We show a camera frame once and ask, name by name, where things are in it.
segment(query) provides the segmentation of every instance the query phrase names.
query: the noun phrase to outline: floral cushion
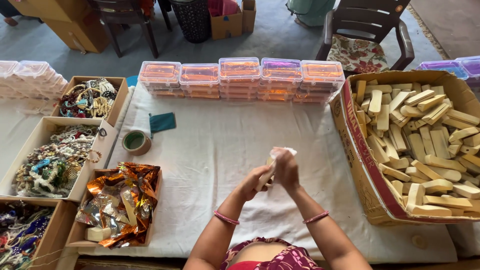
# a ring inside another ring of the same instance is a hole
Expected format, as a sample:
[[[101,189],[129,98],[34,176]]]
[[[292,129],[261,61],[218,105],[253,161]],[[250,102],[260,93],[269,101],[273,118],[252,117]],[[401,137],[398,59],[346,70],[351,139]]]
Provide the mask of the floral cushion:
[[[341,35],[333,35],[327,61],[340,62],[343,70],[356,73],[389,70],[384,49],[380,44]]]

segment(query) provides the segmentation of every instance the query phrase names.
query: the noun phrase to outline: cardboard box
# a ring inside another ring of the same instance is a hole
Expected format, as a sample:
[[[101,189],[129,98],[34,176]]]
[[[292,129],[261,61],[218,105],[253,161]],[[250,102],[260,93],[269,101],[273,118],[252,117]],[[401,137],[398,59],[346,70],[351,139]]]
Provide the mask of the cardboard box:
[[[84,191],[86,188],[86,184],[88,182],[88,178],[90,176],[90,172],[93,169],[101,169],[104,167],[105,163],[107,162],[107,158],[110,154],[110,150],[113,147],[113,143],[117,138],[117,130],[110,126],[105,120],[102,119],[88,119],[88,118],[68,118],[68,117],[43,117],[38,125],[36,125],[35,129],[33,130],[32,134],[28,137],[27,141],[25,142],[24,146],[18,153],[17,157],[11,164],[10,168],[8,169],[5,177],[0,182],[0,196],[10,196],[14,197],[15,199],[24,199],[29,197],[22,197],[16,196],[15,189],[12,187],[12,181],[17,175],[17,170],[20,168],[21,165],[26,164],[27,162],[27,155],[30,154],[33,149],[39,148],[51,142],[50,137],[53,135],[54,128],[56,126],[67,126],[67,125],[78,125],[78,124],[86,124],[86,125],[95,125],[99,126],[100,128],[104,128],[107,132],[106,136],[101,136],[99,133],[96,134],[95,140],[92,144],[92,150],[96,150],[102,154],[102,158],[98,163],[92,163],[90,161],[86,161],[80,170],[80,174],[78,175],[77,181],[73,186],[70,194],[67,198],[61,198],[64,200],[80,202],[82,200],[82,196],[84,195]],[[96,160],[97,154],[90,153],[89,157],[91,159]],[[37,198],[38,200],[48,200],[47,198]]]
[[[80,50],[75,44],[78,42],[86,51],[101,53],[110,43],[100,17],[91,9],[85,10],[77,20],[71,22],[40,18],[71,49]]]
[[[241,11],[243,13],[242,33],[253,32],[255,15],[257,14],[257,3],[255,0],[243,0],[241,2]]]
[[[5,203],[17,200],[17,198],[0,197],[0,208],[4,209]],[[31,205],[55,207],[29,268],[30,270],[55,269],[62,254],[60,251],[65,247],[69,228],[75,219],[77,207],[72,202],[57,199],[23,198],[22,201]]]
[[[396,200],[383,180],[378,164],[361,134],[352,102],[352,86],[354,88],[359,80],[373,79],[377,79],[381,85],[412,82],[419,82],[422,85],[442,85],[456,110],[480,117],[480,102],[468,85],[446,71],[387,71],[348,77],[341,91],[330,102],[330,108],[368,221],[374,225],[480,221],[478,218],[469,217],[412,216],[405,211],[403,204]]]
[[[81,82],[95,80],[98,78],[100,77],[73,76],[61,96],[63,97],[63,95],[65,95],[65,93],[67,93],[72,87],[81,84]],[[112,110],[110,112],[110,115],[107,117],[107,123],[109,123],[111,126],[114,127],[115,123],[117,123],[117,119],[119,117],[121,108],[128,94],[127,79],[121,78],[121,77],[104,77],[104,78],[107,79],[115,88],[118,89],[117,97],[115,98],[115,101],[113,101]],[[55,117],[61,116],[60,106],[55,107],[55,110],[53,111],[51,116],[55,116]]]
[[[86,0],[9,0],[25,16],[73,22],[88,7]]]
[[[213,40],[241,36],[242,12],[239,6],[237,6],[236,14],[217,17],[212,17],[210,14],[210,21]]]
[[[103,175],[110,176],[114,173],[113,171],[115,171],[115,169],[93,170],[89,181],[94,180],[95,178],[98,178],[98,177],[103,176]],[[160,170],[160,172],[158,173],[158,178],[157,178],[155,191],[154,191],[157,200],[158,200],[158,196],[160,195],[160,189],[162,187],[162,181],[163,181],[162,170]],[[85,189],[85,193],[84,193],[84,196],[82,198],[82,202],[80,204],[83,204],[85,201],[91,200],[92,198],[93,198],[93,196],[90,193],[90,191],[88,191],[88,189]],[[152,222],[154,222],[154,220],[155,220],[156,212],[157,212],[156,209],[154,209],[152,211]],[[71,247],[71,246],[99,247],[99,246],[101,246],[101,247],[103,247],[102,245],[100,245],[97,242],[85,240],[85,230],[88,227],[91,227],[91,226],[88,225],[88,224],[82,223],[82,222],[73,221],[73,226],[72,226],[72,229],[70,230],[70,234],[68,235],[68,239],[67,239],[67,244],[65,246],[68,246],[68,247]],[[152,240],[152,232],[153,232],[153,228],[152,228],[152,224],[150,223],[150,226],[148,226],[148,229],[147,229],[147,235],[145,237],[145,243],[141,244],[141,245],[138,245],[138,246],[148,246],[148,244],[150,244],[150,241]]]

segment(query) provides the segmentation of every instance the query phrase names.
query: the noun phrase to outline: woman's hand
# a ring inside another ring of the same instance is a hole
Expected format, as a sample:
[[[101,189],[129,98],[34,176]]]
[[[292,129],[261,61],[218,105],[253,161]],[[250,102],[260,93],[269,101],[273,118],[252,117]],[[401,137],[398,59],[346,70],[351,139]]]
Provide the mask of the woman's hand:
[[[287,192],[295,191],[300,187],[299,167],[292,153],[284,148],[275,147],[279,152],[276,158],[275,178],[280,182]]]
[[[258,185],[258,179],[262,174],[268,171],[269,166],[264,165],[258,168],[253,169],[235,188],[234,192],[238,194],[242,200],[249,201],[255,197],[257,191],[255,188]],[[267,191],[267,187],[264,186],[262,191]]]

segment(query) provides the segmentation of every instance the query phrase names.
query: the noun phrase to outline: brown plastic chair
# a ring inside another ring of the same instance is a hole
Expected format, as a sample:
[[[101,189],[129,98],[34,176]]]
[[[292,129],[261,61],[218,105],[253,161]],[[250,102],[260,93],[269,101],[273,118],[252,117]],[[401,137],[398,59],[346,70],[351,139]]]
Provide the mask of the brown plastic chair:
[[[142,9],[138,5],[138,0],[88,0],[88,3],[92,9],[100,12],[103,28],[119,58],[122,57],[122,53],[117,38],[115,37],[115,31],[112,27],[113,24],[140,25],[153,56],[155,58],[158,57],[158,50],[156,48],[150,19],[142,13]],[[162,6],[160,6],[160,9],[165,19],[167,29],[172,31],[167,12]]]
[[[410,0],[341,0],[338,7],[325,17],[322,45],[316,59],[327,59],[333,34],[380,43],[395,27],[402,55],[390,70],[404,70],[415,58],[407,26],[400,19],[409,2]],[[339,29],[367,32],[375,37],[338,33]]]

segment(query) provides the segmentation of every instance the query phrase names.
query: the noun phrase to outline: crumpled foil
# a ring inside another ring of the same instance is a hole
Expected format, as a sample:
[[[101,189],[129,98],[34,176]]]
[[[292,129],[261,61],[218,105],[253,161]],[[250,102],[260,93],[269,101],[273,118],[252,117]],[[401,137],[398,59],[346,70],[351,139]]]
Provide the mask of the crumpled foil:
[[[93,198],[82,203],[75,219],[98,228],[110,228],[111,235],[99,244],[110,249],[145,243],[157,199],[159,166],[119,162],[110,175],[87,183]],[[136,216],[137,225],[130,225],[122,197]]]

